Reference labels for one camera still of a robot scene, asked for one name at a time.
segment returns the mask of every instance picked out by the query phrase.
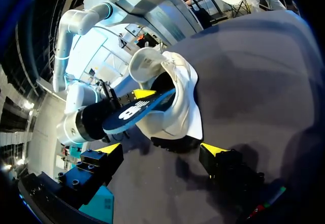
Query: dark table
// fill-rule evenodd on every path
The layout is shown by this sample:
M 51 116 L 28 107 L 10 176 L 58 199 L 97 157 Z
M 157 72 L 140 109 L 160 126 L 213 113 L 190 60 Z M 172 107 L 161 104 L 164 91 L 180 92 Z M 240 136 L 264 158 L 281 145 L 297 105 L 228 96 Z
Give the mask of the dark table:
M 291 12 L 250 14 L 169 49 L 199 75 L 204 141 L 234 148 L 266 181 L 287 181 L 301 200 L 322 159 L 323 64 L 308 26 Z M 208 189 L 198 151 L 156 148 L 137 128 L 109 185 L 115 224 L 235 223 L 238 211 Z

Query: white robotic arm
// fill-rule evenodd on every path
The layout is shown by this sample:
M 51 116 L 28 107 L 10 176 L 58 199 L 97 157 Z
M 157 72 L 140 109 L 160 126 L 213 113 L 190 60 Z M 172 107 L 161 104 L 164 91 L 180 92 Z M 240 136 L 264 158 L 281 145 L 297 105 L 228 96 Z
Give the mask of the white robotic arm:
M 102 3 L 89 10 L 68 10 L 60 20 L 53 74 L 55 92 L 67 89 L 66 69 L 74 35 L 85 35 L 96 23 L 109 18 L 113 13 L 109 3 Z

